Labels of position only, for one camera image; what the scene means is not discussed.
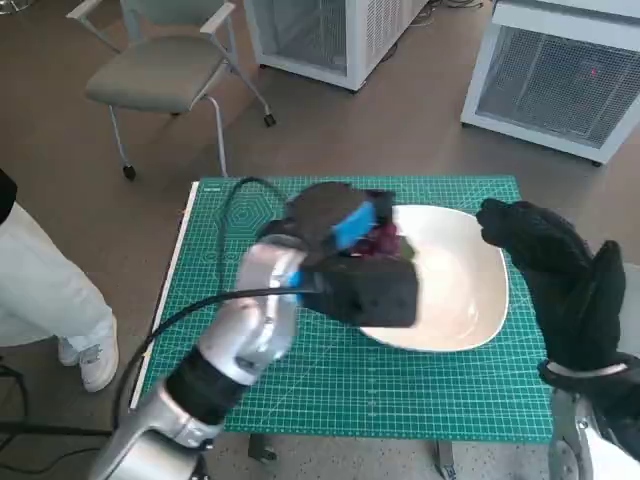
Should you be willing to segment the black left hand blue tape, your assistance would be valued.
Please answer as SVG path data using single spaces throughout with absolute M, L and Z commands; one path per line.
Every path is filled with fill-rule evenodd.
M 397 256 L 395 194 L 345 182 L 314 184 L 292 199 L 284 226 L 314 253 Z

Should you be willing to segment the black knitted glove right hand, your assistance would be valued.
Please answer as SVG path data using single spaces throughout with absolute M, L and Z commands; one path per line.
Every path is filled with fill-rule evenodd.
M 488 198 L 476 220 L 484 241 L 508 253 L 524 277 L 549 361 L 584 372 L 623 361 L 626 275 L 617 242 L 593 253 L 570 222 L 527 201 Z

